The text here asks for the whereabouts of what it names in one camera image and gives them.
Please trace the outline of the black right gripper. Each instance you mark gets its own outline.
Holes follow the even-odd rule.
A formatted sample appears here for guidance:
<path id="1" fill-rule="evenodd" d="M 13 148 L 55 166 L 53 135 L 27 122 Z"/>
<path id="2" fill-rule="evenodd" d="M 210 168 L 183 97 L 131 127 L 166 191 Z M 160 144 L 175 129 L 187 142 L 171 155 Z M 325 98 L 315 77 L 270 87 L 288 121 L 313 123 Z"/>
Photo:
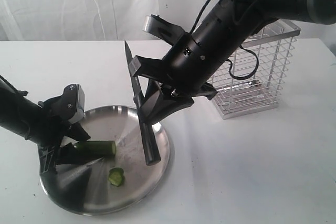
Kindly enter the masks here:
<path id="1" fill-rule="evenodd" d="M 191 107 L 191 97 L 210 95 L 203 86 L 232 53 L 262 23 L 247 2 L 220 0 L 192 33 L 186 33 L 161 59 L 135 56 L 130 70 L 134 77 L 149 79 L 140 106 L 143 123 L 155 124 Z"/>

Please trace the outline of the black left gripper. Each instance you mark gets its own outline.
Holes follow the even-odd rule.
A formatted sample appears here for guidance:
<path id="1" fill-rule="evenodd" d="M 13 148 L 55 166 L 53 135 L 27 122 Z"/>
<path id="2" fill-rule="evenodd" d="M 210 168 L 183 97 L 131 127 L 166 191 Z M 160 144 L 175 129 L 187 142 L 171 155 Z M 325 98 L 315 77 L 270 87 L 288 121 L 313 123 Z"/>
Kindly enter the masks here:
<path id="1" fill-rule="evenodd" d="M 37 144 L 39 157 L 39 173 L 42 176 L 57 174 L 58 165 L 77 165 L 77 150 L 72 143 L 63 145 L 65 137 L 77 142 L 85 142 L 91 136 L 80 123 L 70 124 L 58 116 L 48 116 L 37 104 L 36 118 L 29 122 L 26 140 Z"/>

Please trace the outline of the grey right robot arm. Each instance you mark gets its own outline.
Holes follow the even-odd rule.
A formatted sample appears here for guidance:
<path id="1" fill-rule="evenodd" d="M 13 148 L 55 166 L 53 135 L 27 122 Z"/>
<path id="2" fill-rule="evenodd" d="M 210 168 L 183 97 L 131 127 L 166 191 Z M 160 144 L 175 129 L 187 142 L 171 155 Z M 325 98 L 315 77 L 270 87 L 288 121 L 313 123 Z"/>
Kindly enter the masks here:
<path id="1" fill-rule="evenodd" d="M 170 44 L 162 59 L 135 56 L 133 77 L 148 78 L 138 105 L 142 121 L 155 124 L 193 104 L 195 97 L 212 99 L 209 78 L 251 35 L 279 19 L 330 25 L 335 23 L 335 0 L 219 0 L 190 31 L 150 15 L 145 31 Z"/>

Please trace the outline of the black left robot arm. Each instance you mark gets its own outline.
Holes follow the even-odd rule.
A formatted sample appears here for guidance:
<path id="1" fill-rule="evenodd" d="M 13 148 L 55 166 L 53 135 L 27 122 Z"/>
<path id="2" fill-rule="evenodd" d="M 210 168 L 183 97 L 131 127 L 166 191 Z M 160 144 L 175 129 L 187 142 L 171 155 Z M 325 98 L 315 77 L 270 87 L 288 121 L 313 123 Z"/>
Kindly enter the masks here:
<path id="1" fill-rule="evenodd" d="M 72 144 L 62 145 L 64 137 L 77 142 L 90 139 L 79 123 L 85 115 L 81 86 L 70 84 L 62 95 L 37 104 L 27 95 L 1 77 L 1 127 L 37 144 L 40 174 L 54 174 L 57 165 L 79 165 L 88 160 Z"/>

